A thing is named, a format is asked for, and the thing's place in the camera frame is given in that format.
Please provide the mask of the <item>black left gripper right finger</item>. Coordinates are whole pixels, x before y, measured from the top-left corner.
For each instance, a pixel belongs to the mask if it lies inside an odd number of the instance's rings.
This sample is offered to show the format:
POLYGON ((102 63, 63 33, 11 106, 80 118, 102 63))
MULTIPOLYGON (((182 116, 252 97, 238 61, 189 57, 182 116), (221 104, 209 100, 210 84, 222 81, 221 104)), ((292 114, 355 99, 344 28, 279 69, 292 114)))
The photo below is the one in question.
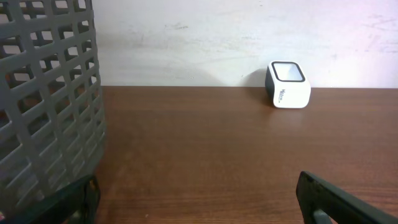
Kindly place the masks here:
POLYGON ((296 196, 305 224, 397 223, 396 217, 307 171, 299 175, 296 196))

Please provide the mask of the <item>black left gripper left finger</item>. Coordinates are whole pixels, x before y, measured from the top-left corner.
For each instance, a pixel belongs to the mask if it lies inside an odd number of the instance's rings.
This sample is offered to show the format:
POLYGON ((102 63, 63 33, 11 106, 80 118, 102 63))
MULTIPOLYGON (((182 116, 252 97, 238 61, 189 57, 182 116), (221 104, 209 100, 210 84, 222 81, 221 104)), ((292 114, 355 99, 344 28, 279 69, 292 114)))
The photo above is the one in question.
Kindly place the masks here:
POLYGON ((86 175, 6 218, 6 223, 94 223, 100 198, 96 176, 86 175))

